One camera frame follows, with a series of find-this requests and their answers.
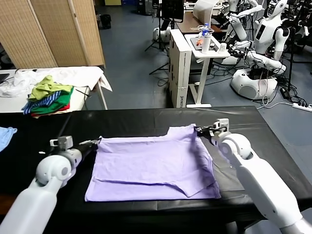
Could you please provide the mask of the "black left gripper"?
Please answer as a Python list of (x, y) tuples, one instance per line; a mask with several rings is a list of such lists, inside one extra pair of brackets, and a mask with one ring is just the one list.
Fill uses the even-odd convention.
[(102, 140), (102, 137), (98, 137), (94, 140), (86, 140), (83, 142), (80, 142), (80, 145), (78, 146), (78, 150), (81, 152), (82, 160), (85, 160), (85, 158), (91, 153), (97, 150), (97, 146), (100, 144)]

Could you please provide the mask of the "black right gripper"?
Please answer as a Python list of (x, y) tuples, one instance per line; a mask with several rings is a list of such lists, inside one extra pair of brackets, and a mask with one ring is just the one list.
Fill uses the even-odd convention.
[(218, 131), (218, 129), (214, 126), (195, 126), (194, 129), (199, 130), (196, 131), (198, 137), (204, 137), (209, 141), (216, 139), (215, 133)]

